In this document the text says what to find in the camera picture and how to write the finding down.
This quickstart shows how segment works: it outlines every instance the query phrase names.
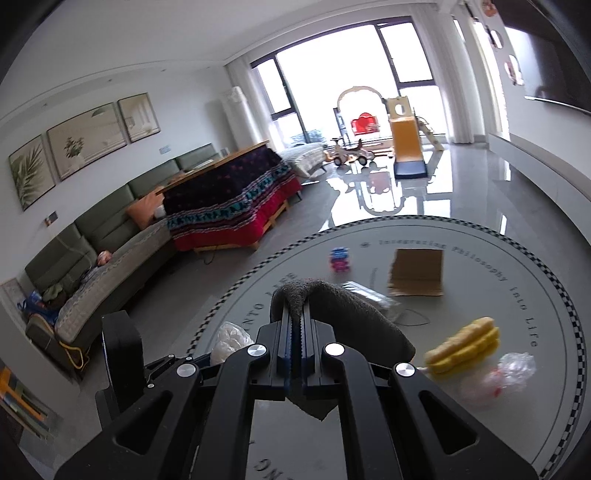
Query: metal screw cap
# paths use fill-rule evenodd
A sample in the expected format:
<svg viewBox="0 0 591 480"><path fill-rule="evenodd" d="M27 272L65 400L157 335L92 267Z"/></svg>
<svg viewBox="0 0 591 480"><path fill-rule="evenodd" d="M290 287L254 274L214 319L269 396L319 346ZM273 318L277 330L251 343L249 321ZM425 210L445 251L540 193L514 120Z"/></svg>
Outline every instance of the metal screw cap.
<svg viewBox="0 0 591 480"><path fill-rule="evenodd" d="M248 355L250 356L263 356L267 352L267 347L265 345L260 345L259 343L255 343L248 347Z"/></svg>
<svg viewBox="0 0 591 480"><path fill-rule="evenodd" d="M395 367L396 373L401 377L412 377L415 369L411 364L401 363Z"/></svg>
<svg viewBox="0 0 591 480"><path fill-rule="evenodd" d="M190 377L197 371L197 367L193 364L182 364L177 368L177 375L179 377Z"/></svg>
<svg viewBox="0 0 591 480"><path fill-rule="evenodd" d="M340 343L329 343L324 347L324 351L330 356L339 356L345 353L345 347Z"/></svg>

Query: yellow sponge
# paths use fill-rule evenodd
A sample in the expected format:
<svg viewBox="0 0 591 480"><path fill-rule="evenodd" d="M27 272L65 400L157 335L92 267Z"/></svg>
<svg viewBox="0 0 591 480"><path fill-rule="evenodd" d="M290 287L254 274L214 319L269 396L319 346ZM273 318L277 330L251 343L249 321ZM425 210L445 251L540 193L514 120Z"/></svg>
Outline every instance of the yellow sponge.
<svg viewBox="0 0 591 480"><path fill-rule="evenodd" d="M437 376L439 378L451 377L452 375L456 375L460 372L465 372L466 370L470 370L471 368L475 367L478 363L482 362L487 356L495 353L496 349L499 347L500 344L501 344L501 342L498 339L495 340L495 342L490 344L486 348L486 350L484 350L483 352L480 352L474 358L471 358L470 360L468 360L466 362L456 365L451 370L447 370L446 372L443 372L441 374L437 374Z"/></svg>
<svg viewBox="0 0 591 480"><path fill-rule="evenodd" d="M482 353L490 355L498 346L499 333L492 318L474 320L436 349L425 353L425 363L431 373L442 374L477 357L482 359Z"/></svg>

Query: yellow slide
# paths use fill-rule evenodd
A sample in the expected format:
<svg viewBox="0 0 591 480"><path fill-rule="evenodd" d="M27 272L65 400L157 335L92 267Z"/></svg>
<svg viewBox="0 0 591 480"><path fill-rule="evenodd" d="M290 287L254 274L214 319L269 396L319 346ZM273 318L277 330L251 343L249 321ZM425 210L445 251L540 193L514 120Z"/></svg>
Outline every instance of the yellow slide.
<svg viewBox="0 0 591 480"><path fill-rule="evenodd" d="M391 119L390 128L392 129L396 161L423 161L423 149L414 116Z"/></svg>

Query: plastic bag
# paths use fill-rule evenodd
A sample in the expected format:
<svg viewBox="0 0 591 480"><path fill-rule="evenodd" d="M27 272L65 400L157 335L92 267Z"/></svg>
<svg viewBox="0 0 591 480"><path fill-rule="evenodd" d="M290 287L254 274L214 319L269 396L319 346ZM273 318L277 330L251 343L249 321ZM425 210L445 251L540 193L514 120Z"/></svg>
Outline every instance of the plastic bag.
<svg viewBox="0 0 591 480"><path fill-rule="evenodd" d="M529 353L506 353L496 368L477 372L462 381L460 395L473 404L487 404L501 394L522 391L535 373L535 360Z"/></svg>
<svg viewBox="0 0 591 480"><path fill-rule="evenodd" d="M348 281L341 284L345 290L348 290L356 297L364 300L370 305L376 307L381 314L392 322L396 322L400 314L404 311L402 304L394 299L382 295L371 288L364 287L357 282Z"/></svg>
<svg viewBox="0 0 591 480"><path fill-rule="evenodd" d="M212 350L210 364L224 363L234 352L253 343L251 336L243 328L224 322L217 331L217 341Z"/></svg>
<svg viewBox="0 0 591 480"><path fill-rule="evenodd" d="M52 327L56 324L59 309L52 310L43 302L41 294L37 290L33 292L22 303L17 303L18 309L23 313L27 320L31 315L37 314Z"/></svg>

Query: wall socket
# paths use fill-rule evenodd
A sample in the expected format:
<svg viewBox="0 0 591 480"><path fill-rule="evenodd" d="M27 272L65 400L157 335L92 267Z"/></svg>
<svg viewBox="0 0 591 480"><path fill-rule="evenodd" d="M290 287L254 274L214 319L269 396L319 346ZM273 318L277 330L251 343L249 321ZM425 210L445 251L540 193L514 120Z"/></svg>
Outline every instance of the wall socket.
<svg viewBox="0 0 591 480"><path fill-rule="evenodd" d="M45 219L45 225L50 226L57 220L57 212L53 212L49 217Z"/></svg>

